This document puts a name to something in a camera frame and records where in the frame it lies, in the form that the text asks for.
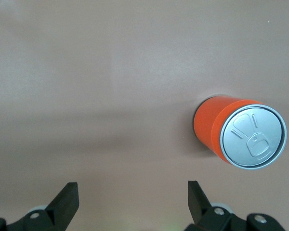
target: screw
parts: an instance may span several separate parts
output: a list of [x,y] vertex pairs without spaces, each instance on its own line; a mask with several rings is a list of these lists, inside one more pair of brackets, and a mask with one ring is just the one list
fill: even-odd
[[38,218],[39,217],[39,213],[32,213],[30,218],[31,219],[35,219],[35,218]]
[[256,221],[258,221],[261,224],[265,224],[267,222],[266,219],[261,215],[256,215],[254,218]]
[[224,215],[225,212],[221,209],[221,208],[216,208],[214,209],[214,212],[217,214],[217,215]]

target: can lid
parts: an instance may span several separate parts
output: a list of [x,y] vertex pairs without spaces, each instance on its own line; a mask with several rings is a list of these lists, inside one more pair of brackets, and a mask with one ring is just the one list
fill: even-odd
[[285,148],[286,124],[273,108],[252,104],[225,121],[220,144],[226,159],[243,169],[258,169],[275,161]]

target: beige tabletop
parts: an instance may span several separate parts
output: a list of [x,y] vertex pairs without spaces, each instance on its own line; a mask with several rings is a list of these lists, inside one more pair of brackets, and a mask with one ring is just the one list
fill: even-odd
[[[239,169],[197,140],[215,94],[281,113],[276,162]],[[68,231],[183,231],[189,180],[289,230],[289,1],[0,0],[0,217],[76,181]]]

